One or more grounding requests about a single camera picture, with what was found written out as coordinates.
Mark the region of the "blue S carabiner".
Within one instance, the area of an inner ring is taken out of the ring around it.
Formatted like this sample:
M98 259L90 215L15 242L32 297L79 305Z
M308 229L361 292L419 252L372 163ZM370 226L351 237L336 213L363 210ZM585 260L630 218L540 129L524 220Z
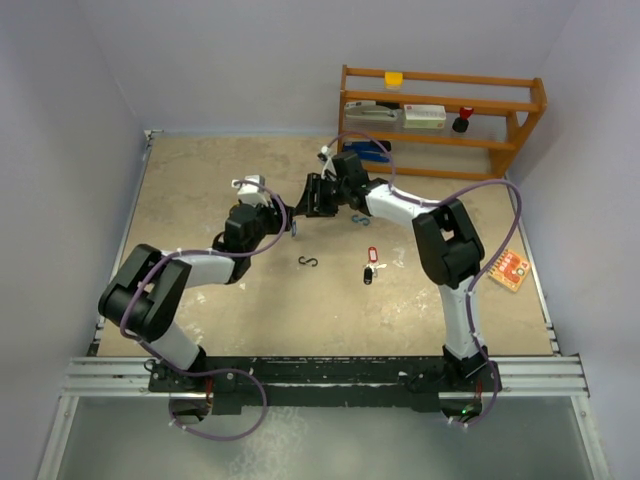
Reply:
M368 217L364 217L364 216L353 215L351 217L351 221L354 222L354 223L361 224L363 226L369 226L370 225L370 219Z

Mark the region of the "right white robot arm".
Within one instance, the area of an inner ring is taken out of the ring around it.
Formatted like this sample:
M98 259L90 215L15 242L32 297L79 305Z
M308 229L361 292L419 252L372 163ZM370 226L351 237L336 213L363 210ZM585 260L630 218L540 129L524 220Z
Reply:
M333 217L342 205L368 217L384 219L410 230L420 265L438 286L445 321L443 364L446 383L467 391L480 379L487 364L487 348L476 325L473 281L485 251L479 235L459 200L439 203L371 179L353 151L318 154L319 173L307 175L295 213Z

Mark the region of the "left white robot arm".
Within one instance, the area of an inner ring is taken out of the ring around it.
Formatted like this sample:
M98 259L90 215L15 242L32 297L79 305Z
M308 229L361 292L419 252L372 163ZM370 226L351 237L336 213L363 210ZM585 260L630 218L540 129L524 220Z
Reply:
M275 196L271 204L232 207L209 249L167 253L139 244L102 293L99 314L171 365L171 381L182 391L194 392L205 382L206 352L175 321L184 291L238 282L251 258L266 250L262 240L279 239L293 217L294 209Z

